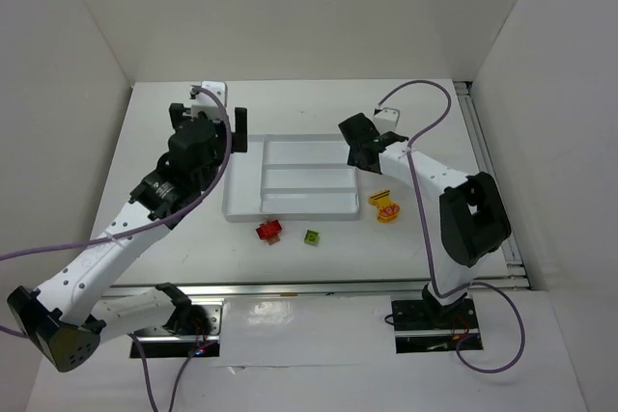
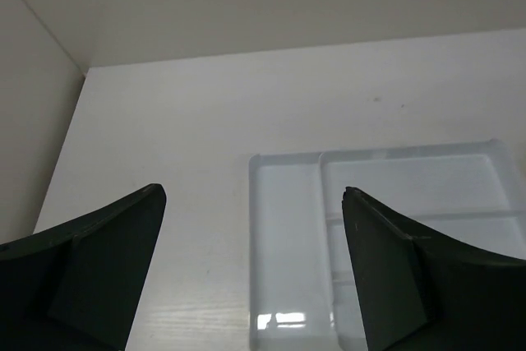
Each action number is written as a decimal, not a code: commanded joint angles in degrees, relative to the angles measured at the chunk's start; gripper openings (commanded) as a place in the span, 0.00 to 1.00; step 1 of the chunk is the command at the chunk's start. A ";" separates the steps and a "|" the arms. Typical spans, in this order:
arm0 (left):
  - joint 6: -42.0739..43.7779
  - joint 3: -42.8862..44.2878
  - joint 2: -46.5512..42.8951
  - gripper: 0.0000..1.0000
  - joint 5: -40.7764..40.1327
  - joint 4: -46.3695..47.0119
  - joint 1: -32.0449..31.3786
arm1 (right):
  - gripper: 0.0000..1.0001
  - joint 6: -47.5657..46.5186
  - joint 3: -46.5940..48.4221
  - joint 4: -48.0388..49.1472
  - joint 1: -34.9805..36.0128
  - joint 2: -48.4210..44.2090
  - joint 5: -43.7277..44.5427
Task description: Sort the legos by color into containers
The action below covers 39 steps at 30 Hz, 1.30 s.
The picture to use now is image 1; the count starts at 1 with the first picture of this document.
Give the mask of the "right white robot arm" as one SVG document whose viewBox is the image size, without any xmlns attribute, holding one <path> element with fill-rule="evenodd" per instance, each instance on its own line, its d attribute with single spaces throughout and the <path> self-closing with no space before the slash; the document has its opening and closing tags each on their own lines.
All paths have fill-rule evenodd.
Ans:
<svg viewBox="0 0 618 412">
<path fill-rule="evenodd" d="M 512 228 L 493 177 L 450 168 L 392 131 L 380 133 L 362 113 L 338 124 L 349 147 L 348 164 L 405 183 L 416 197 L 430 282 L 421 297 L 433 322 L 452 316 L 479 277 L 487 256 Z"/>
</svg>

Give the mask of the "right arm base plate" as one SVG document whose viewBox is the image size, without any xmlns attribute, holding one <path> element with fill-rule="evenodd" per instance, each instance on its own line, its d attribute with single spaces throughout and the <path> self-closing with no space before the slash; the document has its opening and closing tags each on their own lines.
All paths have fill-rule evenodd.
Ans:
<svg viewBox="0 0 618 412">
<path fill-rule="evenodd" d="M 394 300 L 384 322 L 394 329 L 398 354 L 482 350 L 483 342 L 471 298 L 450 315 L 433 319 L 423 300 Z"/>
</svg>

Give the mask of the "green lego brick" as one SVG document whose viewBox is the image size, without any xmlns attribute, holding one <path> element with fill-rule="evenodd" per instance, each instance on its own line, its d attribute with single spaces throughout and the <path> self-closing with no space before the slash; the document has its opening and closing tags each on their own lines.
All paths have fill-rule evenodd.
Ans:
<svg viewBox="0 0 618 412">
<path fill-rule="evenodd" d="M 310 246 L 317 246 L 320 241 L 320 235 L 316 231 L 307 230 L 303 238 L 303 242 Z"/>
</svg>

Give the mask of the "red lego brick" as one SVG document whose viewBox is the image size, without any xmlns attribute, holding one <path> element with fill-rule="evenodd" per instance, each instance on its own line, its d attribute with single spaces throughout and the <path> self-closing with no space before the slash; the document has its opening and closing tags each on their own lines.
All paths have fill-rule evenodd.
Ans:
<svg viewBox="0 0 618 412">
<path fill-rule="evenodd" d="M 281 234 L 283 228 L 278 220 L 270 220 L 262 223 L 257 229 L 257 236 L 262 240 L 267 242 L 267 239 L 275 234 Z"/>
</svg>

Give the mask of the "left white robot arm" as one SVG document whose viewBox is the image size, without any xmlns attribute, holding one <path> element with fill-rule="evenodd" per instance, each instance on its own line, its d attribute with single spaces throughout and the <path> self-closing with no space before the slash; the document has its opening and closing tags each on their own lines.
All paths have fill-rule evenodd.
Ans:
<svg viewBox="0 0 618 412">
<path fill-rule="evenodd" d="M 247 111 L 210 117 L 197 107 L 171 104 L 174 128 L 168 150 L 130 192 L 117 217 L 98 238 L 52 278 L 19 286 L 7 304 L 27 338 L 59 372 L 77 369 L 103 343 L 160 327 L 171 334 L 206 331 L 208 316 L 171 283 L 137 295 L 103 295 L 151 246 L 159 242 L 221 180 L 231 154 L 247 150 Z"/>
</svg>

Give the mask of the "yellow lego piece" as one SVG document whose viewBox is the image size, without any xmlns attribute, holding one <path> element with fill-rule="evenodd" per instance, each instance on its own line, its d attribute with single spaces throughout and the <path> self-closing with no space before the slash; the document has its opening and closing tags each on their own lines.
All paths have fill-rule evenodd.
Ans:
<svg viewBox="0 0 618 412">
<path fill-rule="evenodd" d="M 380 223 L 391 223 L 399 217 L 400 206 L 391 200 L 390 194 L 390 190 L 386 189 L 371 195 L 368 199 L 368 204 L 377 209 L 377 220 Z"/>
</svg>

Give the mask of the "tan lego brick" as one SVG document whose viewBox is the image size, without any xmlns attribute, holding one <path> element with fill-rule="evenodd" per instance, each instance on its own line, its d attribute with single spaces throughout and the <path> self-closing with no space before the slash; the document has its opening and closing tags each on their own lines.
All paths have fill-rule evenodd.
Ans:
<svg viewBox="0 0 618 412">
<path fill-rule="evenodd" d="M 279 234 L 275 234 L 275 235 L 270 236 L 267 239 L 267 244 L 268 245 L 273 245 L 275 243 L 278 243 L 280 240 L 281 240 L 280 235 Z"/>
</svg>

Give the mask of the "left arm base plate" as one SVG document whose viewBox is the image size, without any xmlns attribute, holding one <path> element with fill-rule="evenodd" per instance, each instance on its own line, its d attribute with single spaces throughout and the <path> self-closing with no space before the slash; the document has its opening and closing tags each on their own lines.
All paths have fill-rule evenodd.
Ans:
<svg viewBox="0 0 618 412">
<path fill-rule="evenodd" d="M 177 331 L 149 327 L 136 332 L 147 359 L 181 359 L 195 349 L 197 358 L 219 356 L 223 300 L 197 298 L 193 304 L 200 310 Z"/>
</svg>

